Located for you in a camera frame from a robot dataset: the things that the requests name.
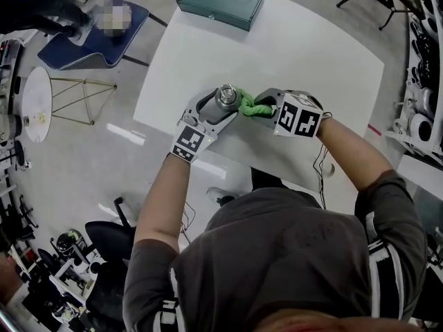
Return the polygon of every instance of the white table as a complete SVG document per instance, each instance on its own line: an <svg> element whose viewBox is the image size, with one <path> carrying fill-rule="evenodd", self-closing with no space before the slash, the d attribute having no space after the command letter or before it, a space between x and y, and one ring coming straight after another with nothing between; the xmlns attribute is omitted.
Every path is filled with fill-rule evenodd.
<svg viewBox="0 0 443 332"><path fill-rule="evenodd" d="M250 32L177 9L152 60L134 119L174 134L192 96L231 83L253 95L269 87L308 91L362 136L382 73L383 63L358 41L289 0L265 0ZM312 168L320 150L317 139L277 137L240 115L209 149L319 192ZM332 179L337 185L347 181L341 169Z"/></svg>
<svg viewBox="0 0 443 332"><path fill-rule="evenodd" d="M48 135L53 112L51 79L45 68L35 68L29 74L21 100L21 117L29 119L24 129L33 142L42 142Z"/></svg>

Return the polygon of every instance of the gold metal stand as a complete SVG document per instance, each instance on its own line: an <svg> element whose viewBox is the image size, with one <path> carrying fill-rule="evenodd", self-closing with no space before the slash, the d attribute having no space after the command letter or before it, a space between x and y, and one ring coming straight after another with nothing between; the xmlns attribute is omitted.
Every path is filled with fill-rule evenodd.
<svg viewBox="0 0 443 332"><path fill-rule="evenodd" d="M57 97L58 95L62 94L63 92L66 92L70 89L72 89L73 87L76 87L77 85L82 85L82 91L83 91L83 97L80 98L79 100L76 100L74 102L71 102L69 104L67 104L66 106L60 107L56 110L53 111L52 116L56 117L56 118L61 118L61 119L66 119L66 120L71 120L72 122L77 122L77 123L81 123L83 125L93 125L96 121L91 119L91 116L89 115L89 109L88 109L88 104L86 102L87 98L90 98L94 95L98 95L99 93L104 93L106 91L112 90L112 92L109 94L108 98L103 102L103 105L100 107L100 110L97 113L97 116L100 114L100 112L102 111L103 106L105 105L106 101L111 97L112 93L114 93L114 91L117 89L117 85L116 84L110 84L108 82L101 82L101 81L97 81L97 80L80 80L80 79L65 79L65 78L61 78L61 77L50 77L51 80L55 80L55 81L70 81L70 82L75 82L75 84L71 85L70 87L68 87L67 89L64 89L63 91L60 91L59 93L55 94L53 96L53 98ZM86 93L86 89L85 89L85 85L86 84L94 84L94 85L102 85L102 86L108 86L107 89L105 90L101 90L99 92L95 92L92 95L87 95ZM77 120L77 119L73 119L73 118L67 118L67 117L62 117L62 116L57 116L56 114L54 114L55 112L61 111L62 109L65 109L69 106L71 106L72 104L75 104L77 102L80 102L84 100L84 105L86 107L86 113L88 115L88 119L89 122L83 122L82 120Z"/></svg>

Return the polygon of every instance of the round white table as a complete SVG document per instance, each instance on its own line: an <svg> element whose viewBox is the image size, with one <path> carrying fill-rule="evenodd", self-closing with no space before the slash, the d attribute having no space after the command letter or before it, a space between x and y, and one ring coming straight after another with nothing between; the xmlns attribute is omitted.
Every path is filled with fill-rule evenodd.
<svg viewBox="0 0 443 332"><path fill-rule="evenodd" d="M21 100L24 129L33 142L42 142L49 132L53 112L53 90L48 72L35 68L26 80Z"/></svg>

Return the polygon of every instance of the green cloth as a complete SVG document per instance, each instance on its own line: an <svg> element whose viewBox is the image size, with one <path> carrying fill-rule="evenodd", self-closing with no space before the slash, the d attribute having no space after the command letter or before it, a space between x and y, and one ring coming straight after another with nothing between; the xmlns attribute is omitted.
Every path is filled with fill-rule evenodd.
<svg viewBox="0 0 443 332"><path fill-rule="evenodd" d="M254 97L249 95L245 90L237 88L242 94L242 103L240 104L239 110L246 116L256 116L257 114L264 114L267 116L272 116L272 107L267 104L255 105Z"/></svg>

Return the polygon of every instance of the green box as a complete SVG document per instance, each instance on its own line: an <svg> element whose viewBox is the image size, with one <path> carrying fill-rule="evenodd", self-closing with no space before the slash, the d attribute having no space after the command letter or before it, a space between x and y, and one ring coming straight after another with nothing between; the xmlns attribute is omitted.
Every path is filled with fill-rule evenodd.
<svg viewBox="0 0 443 332"><path fill-rule="evenodd" d="M249 31L264 0L177 0L182 11Z"/></svg>

